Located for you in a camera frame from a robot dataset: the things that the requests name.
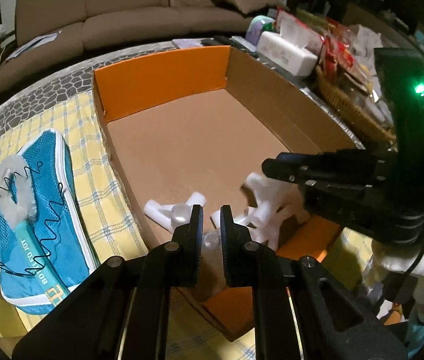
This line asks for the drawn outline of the blue mesh zipper pouch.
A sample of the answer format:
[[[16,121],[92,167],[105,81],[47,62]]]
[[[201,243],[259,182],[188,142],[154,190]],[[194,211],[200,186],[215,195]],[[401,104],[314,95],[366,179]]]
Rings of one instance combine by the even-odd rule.
[[[46,314],[97,266],[69,149],[46,129],[0,163],[0,293],[27,314]]]

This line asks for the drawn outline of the black zigzag wire headband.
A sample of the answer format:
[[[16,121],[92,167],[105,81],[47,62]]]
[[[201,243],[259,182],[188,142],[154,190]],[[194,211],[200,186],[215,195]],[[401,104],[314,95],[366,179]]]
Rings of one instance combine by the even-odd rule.
[[[63,281],[53,249],[60,240],[66,184],[57,181],[48,194],[39,185],[44,163],[30,166],[21,155],[11,154],[0,163],[0,275],[40,284]]]

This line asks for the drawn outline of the fluffy teal handle brush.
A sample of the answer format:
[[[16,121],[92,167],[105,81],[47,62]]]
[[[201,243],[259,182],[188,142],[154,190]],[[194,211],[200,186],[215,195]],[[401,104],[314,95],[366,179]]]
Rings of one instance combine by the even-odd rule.
[[[64,284],[35,235],[38,207],[28,163],[21,155],[9,155],[0,163],[0,214],[7,222],[26,266],[21,275],[35,278],[52,306],[68,295]]]

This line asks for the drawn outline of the yellow plaid tablecloth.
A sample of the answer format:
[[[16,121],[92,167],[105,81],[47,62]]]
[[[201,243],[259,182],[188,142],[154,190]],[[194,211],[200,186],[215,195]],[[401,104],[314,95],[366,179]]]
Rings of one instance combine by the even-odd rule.
[[[46,128],[60,132],[69,147],[78,209],[97,257],[144,255],[144,226],[109,161],[92,94],[78,94],[9,130],[0,137],[0,161]],[[241,190],[247,175],[284,150],[223,89],[168,102],[115,121],[110,128],[120,163],[132,172],[140,204],[150,198],[178,203],[199,192],[206,199],[206,216],[224,204],[239,215],[247,205]],[[38,315],[20,314],[31,329],[40,321]]]

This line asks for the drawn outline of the wicker basket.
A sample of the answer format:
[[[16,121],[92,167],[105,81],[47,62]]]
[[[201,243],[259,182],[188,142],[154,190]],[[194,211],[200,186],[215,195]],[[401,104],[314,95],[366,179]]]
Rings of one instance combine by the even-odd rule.
[[[355,104],[344,91],[331,84],[321,66],[315,66],[319,91],[330,107],[338,113],[355,135],[366,142],[394,142],[396,135],[381,127],[366,111]]]

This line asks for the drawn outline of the white tissue box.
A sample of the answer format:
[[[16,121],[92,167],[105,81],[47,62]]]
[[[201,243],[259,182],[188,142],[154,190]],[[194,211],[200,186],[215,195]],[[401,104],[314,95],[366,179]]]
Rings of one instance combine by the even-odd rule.
[[[308,49],[300,48],[272,32],[261,34],[256,51],[295,77],[308,77],[318,59]]]

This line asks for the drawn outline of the orange cardboard box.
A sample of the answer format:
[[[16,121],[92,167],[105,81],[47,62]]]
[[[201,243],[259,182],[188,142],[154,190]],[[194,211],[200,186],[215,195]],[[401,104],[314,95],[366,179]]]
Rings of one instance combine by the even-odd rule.
[[[111,164],[148,248],[171,238],[145,216],[149,200],[176,204],[203,194],[210,231],[221,206],[239,215],[252,204],[244,182],[266,158],[360,147],[316,97],[230,46],[98,68],[93,95]]]

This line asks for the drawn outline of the grey pebble pattern mat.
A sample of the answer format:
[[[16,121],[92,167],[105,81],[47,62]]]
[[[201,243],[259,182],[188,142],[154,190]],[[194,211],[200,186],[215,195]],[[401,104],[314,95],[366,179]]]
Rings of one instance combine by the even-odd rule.
[[[41,114],[76,94],[91,90],[94,70],[175,48],[172,41],[160,41],[117,49],[75,63],[38,80],[13,96],[6,96],[5,102],[0,104],[0,137],[27,119]]]

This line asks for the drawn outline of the papers on sofa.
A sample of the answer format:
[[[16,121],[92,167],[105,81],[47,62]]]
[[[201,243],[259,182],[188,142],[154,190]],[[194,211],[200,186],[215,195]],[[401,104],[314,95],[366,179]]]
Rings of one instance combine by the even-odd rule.
[[[57,37],[61,34],[61,30],[55,31],[53,33],[48,33],[45,35],[40,35],[33,38],[22,46],[17,47],[7,58],[6,60],[15,59],[20,55],[23,55],[27,51],[33,50],[37,47],[46,45],[47,43],[55,41]]]

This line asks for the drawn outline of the brown sofa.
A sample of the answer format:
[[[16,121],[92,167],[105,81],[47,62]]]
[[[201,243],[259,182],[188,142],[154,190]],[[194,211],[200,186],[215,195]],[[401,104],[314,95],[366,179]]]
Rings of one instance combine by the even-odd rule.
[[[213,7],[171,7],[169,0],[16,0],[17,44],[61,30],[55,41],[0,64],[0,95],[95,50],[200,33],[245,33],[267,10],[211,0]]]

